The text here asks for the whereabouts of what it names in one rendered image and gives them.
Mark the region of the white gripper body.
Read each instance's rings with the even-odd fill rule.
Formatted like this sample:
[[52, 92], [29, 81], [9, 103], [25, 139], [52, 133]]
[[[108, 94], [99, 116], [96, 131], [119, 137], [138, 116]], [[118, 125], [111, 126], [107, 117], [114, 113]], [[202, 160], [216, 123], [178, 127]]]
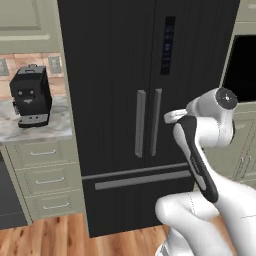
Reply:
[[173, 110], [164, 115], [164, 121], [166, 124], [175, 123], [186, 114], [186, 109]]

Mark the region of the black fridge right door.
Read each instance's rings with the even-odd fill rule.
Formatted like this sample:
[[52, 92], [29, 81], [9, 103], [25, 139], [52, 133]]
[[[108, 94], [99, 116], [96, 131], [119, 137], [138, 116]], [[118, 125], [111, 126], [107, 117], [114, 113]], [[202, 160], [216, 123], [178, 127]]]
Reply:
[[[156, 0], [145, 165], [185, 163], [164, 114], [220, 83], [240, 0]], [[156, 155], [151, 156], [155, 89], [162, 89]]]

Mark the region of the black fridge door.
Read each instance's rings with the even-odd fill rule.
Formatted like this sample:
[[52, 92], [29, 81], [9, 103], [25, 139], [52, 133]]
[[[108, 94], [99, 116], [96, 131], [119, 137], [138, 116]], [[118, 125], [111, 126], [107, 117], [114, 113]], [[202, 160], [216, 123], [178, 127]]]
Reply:
[[[145, 165], [185, 163], [164, 114], [220, 83], [240, 0], [156, 0]], [[155, 89], [162, 89], [156, 155], [151, 156]]]
[[148, 96], [155, 0], [57, 0], [81, 172], [138, 169], [137, 91]]

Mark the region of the black fridge left door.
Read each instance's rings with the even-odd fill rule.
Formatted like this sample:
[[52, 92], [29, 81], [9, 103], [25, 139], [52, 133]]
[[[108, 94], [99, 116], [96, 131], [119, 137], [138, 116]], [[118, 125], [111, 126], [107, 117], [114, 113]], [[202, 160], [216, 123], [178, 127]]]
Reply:
[[155, 0], [57, 0], [81, 172], [138, 169], [137, 91], [148, 96]]

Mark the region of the black fridge freezer drawer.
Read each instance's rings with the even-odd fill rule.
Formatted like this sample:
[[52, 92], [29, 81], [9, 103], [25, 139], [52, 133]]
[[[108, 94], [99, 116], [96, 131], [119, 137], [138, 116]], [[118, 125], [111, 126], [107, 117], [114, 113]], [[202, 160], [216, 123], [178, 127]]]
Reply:
[[194, 188], [191, 176], [105, 190], [96, 190], [95, 183], [185, 170], [189, 171], [187, 163], [83, 177], [89, 236], [94, 238], [160, 225], [155, 214], [156, 201]]

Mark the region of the sage green cupboard below oven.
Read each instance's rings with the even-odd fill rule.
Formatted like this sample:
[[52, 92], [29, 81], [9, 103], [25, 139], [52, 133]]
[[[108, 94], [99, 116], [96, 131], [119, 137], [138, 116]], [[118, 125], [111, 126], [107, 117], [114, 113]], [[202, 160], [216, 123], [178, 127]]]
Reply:
[[212, 168], [220, 175], [256, 188], [256, 111], [234, 115], [235, 136], [230, 145], [206, 148]]

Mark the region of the black built-in oven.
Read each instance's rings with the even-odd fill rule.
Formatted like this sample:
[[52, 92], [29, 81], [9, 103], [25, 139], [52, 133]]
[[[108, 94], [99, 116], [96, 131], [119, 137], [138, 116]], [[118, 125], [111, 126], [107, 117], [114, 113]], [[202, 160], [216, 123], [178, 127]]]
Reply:
[[220, 86], [238, 99], [239, 112], [256, 111], [256, 22], [236, 22]]

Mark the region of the sage green drawer front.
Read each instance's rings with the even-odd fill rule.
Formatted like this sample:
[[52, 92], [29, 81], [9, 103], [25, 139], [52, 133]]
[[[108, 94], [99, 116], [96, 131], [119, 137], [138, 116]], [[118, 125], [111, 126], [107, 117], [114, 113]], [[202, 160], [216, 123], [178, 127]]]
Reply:
[[[81, 187], [81, 174], [77, 163], [36, 167], [16, 172], [24, 195], [36, 196], [50, 192], [75, 190]], [[36, 180], [47, 181], [65, 177], [62, 182], [37, 185]]]
[[[25, 198], [32, 220], [52, 218], [85, 212], [83, 193], [80, 190], [44, 194]], [[44, 210], [43, 206], [70, 205], [63, 208]]]
[[[30, 152], [47, 152], [56, 149], [55, 154], [43, 156], [31, 156]], [[53, 163], [74, 162], [74, 143], [70, 140], [53, 142], [19, 144], [13, 147], [13, 163], [16, 168], [47, 165]]]

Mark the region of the sage green cupboard above oven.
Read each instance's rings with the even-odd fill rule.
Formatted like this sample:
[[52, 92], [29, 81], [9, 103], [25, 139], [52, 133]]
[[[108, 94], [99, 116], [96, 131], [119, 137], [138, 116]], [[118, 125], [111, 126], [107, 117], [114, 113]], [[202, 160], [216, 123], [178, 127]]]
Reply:
[[240, 0], [236, 22], [256, 22], [256, 0]]

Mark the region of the black coffee machine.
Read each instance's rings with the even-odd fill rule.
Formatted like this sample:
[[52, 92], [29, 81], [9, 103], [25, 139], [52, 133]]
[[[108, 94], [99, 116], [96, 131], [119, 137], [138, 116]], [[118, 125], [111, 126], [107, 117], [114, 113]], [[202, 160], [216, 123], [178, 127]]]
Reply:
[[13, 108], [20, 116], [20, 128], [42, 127], [49, 123], [52, 97], [45, 66], [21, 67], [10, 82]]

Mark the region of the dark grey dishwasher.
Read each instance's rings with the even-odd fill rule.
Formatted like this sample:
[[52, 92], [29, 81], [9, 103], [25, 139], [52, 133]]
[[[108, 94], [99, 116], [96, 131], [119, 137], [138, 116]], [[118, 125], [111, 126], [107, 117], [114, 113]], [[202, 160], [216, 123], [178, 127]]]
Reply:
[[27, 220], [0, 151], [0, 230], [26, 225]]

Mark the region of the grey wall outlet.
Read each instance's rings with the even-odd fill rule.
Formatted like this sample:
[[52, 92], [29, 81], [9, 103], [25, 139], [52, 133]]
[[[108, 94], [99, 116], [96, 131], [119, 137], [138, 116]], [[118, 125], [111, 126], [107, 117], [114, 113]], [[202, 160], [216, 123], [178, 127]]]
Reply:
[[61, 72], [60, 58], [58, 56], [49, 56], [48, 64], [52, 74], [59, 74]]
[[6, 63], [6, 59], [0, 59], [0, 76], [8, 76], [9, 75], [9, 69]]

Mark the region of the sage green wall cupboard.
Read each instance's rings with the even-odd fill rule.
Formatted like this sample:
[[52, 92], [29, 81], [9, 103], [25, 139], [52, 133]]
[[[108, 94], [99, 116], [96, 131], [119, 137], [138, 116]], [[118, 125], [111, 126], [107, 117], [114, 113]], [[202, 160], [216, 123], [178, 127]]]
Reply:
[[0, 54], [57, 52], [56, 0], [0, 0]]

